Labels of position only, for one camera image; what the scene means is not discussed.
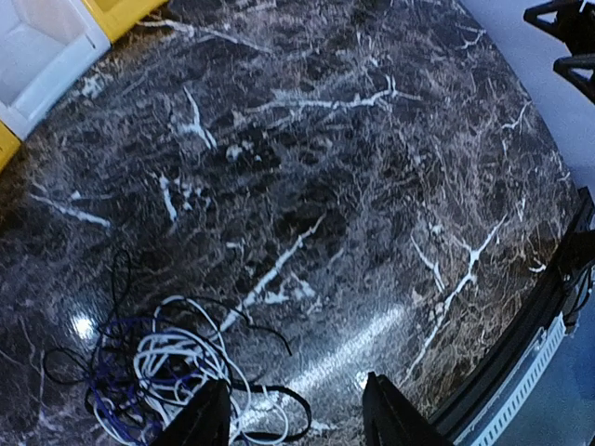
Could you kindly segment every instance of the cable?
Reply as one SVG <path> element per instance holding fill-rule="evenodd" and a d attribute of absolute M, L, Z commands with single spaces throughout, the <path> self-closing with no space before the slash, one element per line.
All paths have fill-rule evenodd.
<path fill-rule="evenodd" d="M 47 350 L 43 369 L 48 379 L 64 386 L 86 384 L 87 411 L 110 437 L 124 445 L 150 444 L 211 380 L 228 384 L 232 413 L 230 444 L 241 440 L 244 444 L 277 445 L 300 439 L 308 432 L 311 426 L 308 402 L 286 387 L 249 383 L 227 352 L 220 322 L 199 302 L 237 313 L 249 330 L 275 335 L 291 355 L 291 348 L 281 334 L 255 325 L 236 308 L 206 296 L 171 295 L 152 311 L 125 316 L 122 306 L 130 296 L 131 263 L 127 251 L 119 250 L 113 257 L 112 308 L 99 325 L 99 336 L 90 357 L 86 359 L 71 348 Z M 126 275 L 122 291 L 118 291 L 118 272 L 122 267 Z M 54 375 L 49 359 L 60 355 L 79 370 L 78 376 Z M 270 399 L 271 391 L 285 394 L 303 407 L 307 418 L 304 430 L 289 434 L 287 413 L 280 403 Z M 281 420 L 281 433 L 246 432 L 250 414 L 255 411 L 255 393 L 264 395 Z"/>
<path fill-rule="evenodd" d="M 590 299 L 592 293 L 593 293 L 593 270 L 595 269 L 595 266 L 591 266 L 589 267 L 589 269 L 584 273 L 584 277 L 583 277 L 583 281 L 580 284 L 580 287 L 578 289 L 578 293 L 576 295 L 576 301 L 575 304 L 573 305 L 573 307 L 570 309 L 570 311 L 568 311 L 568 313 L 566 313 L 566 315 L 564 316 L 564 322 L 566 323 L 566 326 L 574 326 L 575 323 L 573 321 L 568 321 L 570 319 L 571 316 L 574 316 L 576 313 L 580 312 L 580 310 L 582 310 L 585 305 L 588 303 L 588 300 Z"/>

